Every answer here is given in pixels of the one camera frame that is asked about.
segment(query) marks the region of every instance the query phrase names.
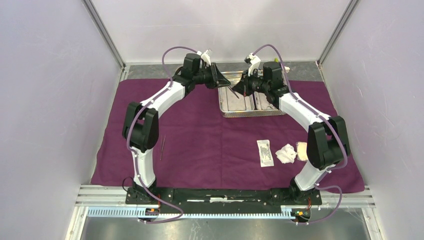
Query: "metal tray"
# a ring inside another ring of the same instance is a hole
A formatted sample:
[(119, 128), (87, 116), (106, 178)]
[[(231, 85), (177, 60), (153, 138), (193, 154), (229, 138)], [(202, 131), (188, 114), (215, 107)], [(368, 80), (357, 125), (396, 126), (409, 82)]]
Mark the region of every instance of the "metal tray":
[[(232, 87), (240, 81), (242, 72), (225, 71), (222, 74), (231, 82)], [(228, 87), (221, 87), (218, 89), (218, 94), (219, 109), (225, 118), (278, 116), (286, 114), (270, 104), (263, 93), (255, 92), (250, 96), (244, 97), (237, 92), (231, 91)]]

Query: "maroon towel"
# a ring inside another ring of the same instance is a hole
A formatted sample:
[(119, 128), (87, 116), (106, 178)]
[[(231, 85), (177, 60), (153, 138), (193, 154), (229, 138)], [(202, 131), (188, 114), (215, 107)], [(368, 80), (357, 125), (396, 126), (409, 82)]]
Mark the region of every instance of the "maroon towel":
[[(166, 82), (166, 79), (128, 79), (119, 84), (97, 153), (92, 184), (120, 186), (125, 177), (134, 176), (131, 153), (122, 137), (127, 106), (151, 97)], [(337, 115), (323, 82), (291, 83), (312, 106), (331, 116)], [(218, 91), (203, 85), (197, 85), (161, 116), (159, 132), (166, 138), (162, 160), (160, 136), (153, 151), (158, 187), (285, 188), (305, 164), (298, 160), (282, 164), (275, 155), (286, 144), (296, 146), (296, 142), (307, 141), (307, 132), (290, 116), (225, 118), (220, 112)], [(266, 139), (270, 141), (274, 166), (261, 167), (256, 141)], [(328, 185), (339, 185), (344, 193), (364, 190), (364, 180), (352, 157), (345, 168), (333, 171), (322, 180), (321, 186)]]

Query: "white robotic arm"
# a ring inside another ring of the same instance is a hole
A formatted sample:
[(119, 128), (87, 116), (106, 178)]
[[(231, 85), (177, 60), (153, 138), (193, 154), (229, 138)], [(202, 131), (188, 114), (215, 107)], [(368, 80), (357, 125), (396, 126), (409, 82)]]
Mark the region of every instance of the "white robotic arm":
[[(157, 110), (160, 118), (166, 110), (168, 110), (179, 100), (183, 99), (185, 96), (185, 87), (181, 85), (181, 83), (173, 82), (172, 87), (170, 87), (170, 84), (171, 82), (169, 81), (164, 88), (162, 88), (149, 99), (140, 102), (140, 104), (145, 106), (147, 102), (152, 101), (154, 97), (160, 94), (164, 89), (168, 88), (168, 91), (159, 96), (149, 105), (149, 108)], [(131, 148), (137, 152), (136, 155), (134, 152), (132, 152), (133, 157), (138, 158), (137, 161), (134, 161), (134, 173), (137, 174), (136, 168), (138, 168), (138, 173), (140, 174), (143, 183), (146, 185), (146, 187), (150, 187), (156, 179), (155, 173), (153, 172), (153, 148), (147, 149), (145, 152), (142, 152), (140, 149), (134, 146)], [(134, 181), (136, 184), (141, 186), (137, 176), (134, 177)]]
[[(322, 113), (315, 107), (311, 106), (305, 100), (303, 100), (298, 93), (293, 93), (297, 99), (293, 97), (291, 93), (286, 93), (279, 98), (279, 109), (292, 117), (298, 122), (306, 131), (309, 130), (309, 126), (313, 123), (321, 123), (323, 120), (318, 115), (312, 112), (310, 109), (305, 107), (299, 101), (303, 101), (310, 108), (314, 109), (319, 115), (323, 116), (326, 120), (330, 119), (328, 114)], [(300, 173), (294, 178), (297, 186), (301, 191), (310, 190), (315, 187), (317, 180), (327, 171), (328, 168), (332, 168), (335, 165), (326, 166), (324, 169), (318, 169), (314, 167), (310, 161), (307, 161), (305, 166), (302, 168)]]

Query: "purple cable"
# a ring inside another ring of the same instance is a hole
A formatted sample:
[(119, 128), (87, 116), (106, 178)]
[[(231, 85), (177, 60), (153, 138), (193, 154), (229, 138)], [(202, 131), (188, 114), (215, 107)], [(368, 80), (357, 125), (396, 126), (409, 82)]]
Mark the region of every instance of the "purple cable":
[(146, 109), (151, 103), (152, 103), (152, 101), (155, 101), (156, 99), (158, 99), (160, 96), (162, 96), (164, 93), (166, 93), (171, 87), (172, 87), (172, 85), (173, 85), (173, 79), (172, 79), (172, 75), (171, 75), (171, 73), (170, 73), (170, 71), (168, 70), (168, 68), (165, 66), (165, 55), (169, 52), (169, 51), (171, 51), (171, 50), (174, 50), (174, 49), (187, 49), (187, 50), (190, 50), (190, 51), (192, 51), (192, 52), (195, 52), (195, 53), (197, 53), (197, 51), (196, 50), (194, 50), (194, 49), (191, 49), (191, 48), (189, 48), (189, 47), (186, 47), (186, 46), (174, 46), (174, 47), (171, 47), (170, 49), (168, 49), (168, 50), (166, 50), (164, 53), (163, 53), (163, 55), (162, 55), (162, 67), (163, 67), (163, 69), (165, 70), (165, 72), (166, 72), (166, 74), (168, 75), (168, 77), (169, 77), (169, 87), (166, 87), (165, 89), (163, 89), (163, 91), (161, 91), (161, 92), (159, 92), (156, 96), (154, 96), (150, 101), (148, 101), (147, 103), (146, 103), (146, 105), (144, 105), (141, 109), (140, 109), (140, 111), (138, 111), (137, 112), (137, 114), (135, 115), (135, 117), (134, 117), (134, 119), (132, 120), (132, 123), (131, 123), (131, 126), (129, 127), (129, 131), (128, 131), (128, 135), (127, 135), (127, 137), (126, 137), (126, 148), (130, 151), (130, 152), (133, 152), (134, 153), (134, 155), (132, 155), (132, 157), (133, 157), (133, 160), (134, 160), (134, 165), (135, 165), (135, 173), (136, 173), (136, 176), (138, 177), (138, 180), (140, 181), (140, 183), (141, 183), (141, 185), (142, 185), (142, 187), (144, 188), (144, 190), (152, 197), (152, 198), (154, 198), (154, 199), (156, 199), (157, 201), (159, 201), (159, 202), (161, 202), (161, 203), (163, 203), (163, 204), (165, 204), (165, 205), (168, 205), (168, 206), (170, 206), (170, 207), (172, 207), (172, 208), (174, 208), (174, 209), (177, 209), (179, 212), (180, 212), (180, 214), (178, 215), (178, 216), (176, 216), (176, 217), (172, 217), (172, 218), (168, 218), (168, 219), (165, 219), (165, 220), (160, 220), (160, 221), (145, 221), (144, 223), (145, 224), (162, 224), (162, 223), (167, 223), (167, 222), (172, 222), (172, 221), (175, 221), (175, 220), (177, 220), (177, 219), (179, 219), (179, 218), (181, 218), (182, 216), (183, 216), (183, 214), (184, 214), (184, 211), (181, 209), (181, 208), (179, 208), (179, 207), (177, 207), (177, 206), (175, 206), (175, 205), (173, 205), (172, 203), (169, 203), (169, 202), (167, 202), (167, 201), (164, 201), (164, 200), (162, 200), (162, 199), (160, 199), (159, 197), (157, 197), (157, 196), (155, 196), (153, 193), (151, 193), (150, 191), (149, 191), (149, 189), (147, 188), (147, 186), (144, 184), (144, 182), (143, 182), (143, 180), (142, 180), (142, 178), (141, 178), (141, 176), (140, 176), (140, 172), (139, 172), (139, 168), (138, 168), (138, 166), (139, 166), (139, 159), (138, 159), (138, 157), (136, 157), (137, 156), (137, 151), (135, 151), (134, 149), (131, 149), (131, 147), (130, 147), (130, 139), (131, 139), (131, 134), (133, 133), (133, 129), (134, 129), (134, 125), (136, 124), (136, 122), (137, 122), (137, 120), (139, 119), (139, 117), (140, 117), (140, 115), (142, 114), (142, 112), (144, 111), (144, 109)]
[(256, 51), (254, 51), (252, 53), (252, 55), (256, 55), (261, 49), (263, 49), (265, 47), (271, 47), (277, 53), (278, 58), (279, 58), (279, 62), (281, 64), (282, 72), (284, 74), (284, 79), (287, 82), (287, 87), (288, 87), (288, 90), (290, 91), (291, 96), (294, 99), (296, 99), (300, 104), (302, 104), (305, 108), (307, 108), (308, 110), (310, 110), (311, 112), (313, 112), (315, 115), (317, 115), (328, 126), (328, 128), (331, 130), (331, 132), (332, 132), (335, 140), (337, 141), (338, 146), (341, 149), (341, 153), (343, 154), (343, 163), (340, 166), (337, 166), (336, 165), (336, 166), (334, 166), (332, 168), (329, 168), (323, 175), (321, 175), (321, 177), (315, 183), (315, 186), (316, 186), (315, 188), (318, 189), (318, 190), (327, 190), (327, 189), (337, 188), (338, 191), (339, 191), (339, 193), (340, 193), (340, 197), (338, 199), (337, 205), (335, 206), (335, 208), (333, 209), (333, 211), (328, 216), (326, 216), (324, 218), (321, 218), (321, 219), (318, 219), (318, 220), (315, 220), (315, 221), (311, 221), (311, 222), (308, 222), (308, 223), (306, 223), (306, 222), (299, 222), (299, 224), (301, 224), (301, 225), (308, 225), (308, 224), (319, 223), (321, 221), (324, 221), (324, 220), (330, 218), (337, 211), (337, 209), (339, 209), (339, 206), (342, 203), (342, 197), (343, 197), (343, 195), (342, 195), (342, 189), (339, 186), (332, 185), (332, 186), (326, 186), (326, 187), (318, 187), (318, 185), (321, 182), (321, 180), (324, 178), (324, 176), (327, 175), (327, 173), (330, 170), (337, 170), (337, 169), (342, 169), (342, 168), (346, 167), (346, 165), (348, 164), (348, 155), (346, 153), (345, 147), (342, 144), (342, 141), (340, 140), (339, 136), (336, 133), (336, 130), (333, 128), (333, 126), (331, 126), (331, 124), (329, 123), (329, 121), (327, 121), (327, 119), (325, 119), (323, 116), (321, 116), (317, 111), (315, 111), (315, 109), (313, 109), (312, 107), (310, 107), (308, 104), (306, 104), (304, 101), (302, 101), (301, 99), (299, 99), (293, 93), (292, 87), (290, 86), (289, 78), (287, 77), (287, 72), (286, 72), (286, 68), (285, 68), (283, 59), (282, 59), (279, 51), (276, 49), (276, 47), (274, 47), (271, 44), (265, 44), (265, 45), (261, 46), (260, 48), (258, 48)]

